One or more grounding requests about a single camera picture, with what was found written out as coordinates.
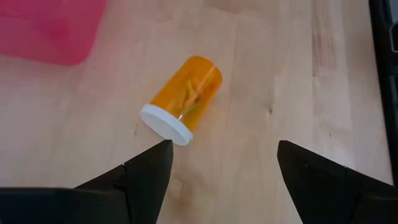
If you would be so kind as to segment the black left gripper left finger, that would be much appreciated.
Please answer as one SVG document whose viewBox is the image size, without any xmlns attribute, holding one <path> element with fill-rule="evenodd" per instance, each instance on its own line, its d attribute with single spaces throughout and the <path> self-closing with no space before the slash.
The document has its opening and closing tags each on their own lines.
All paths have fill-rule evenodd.
<svg viewBox="0 0 398 224">
<path fill-rule="evenodd" d="M 1 223 L 156 223 L 172 163 L 164 140 L 73 189 L 2 188 Z"/>
</svg>

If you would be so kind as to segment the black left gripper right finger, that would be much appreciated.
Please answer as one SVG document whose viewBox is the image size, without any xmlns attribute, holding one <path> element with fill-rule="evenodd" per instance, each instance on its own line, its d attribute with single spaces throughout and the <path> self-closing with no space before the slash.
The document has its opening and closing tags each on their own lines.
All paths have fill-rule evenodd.
<svg viewBox="0 0 398 224">
<path fill-rule="evenodd" d="M 303 223 L 397 224 L 397 187 L 286 140 L 277 160 Z"/>
</svg>

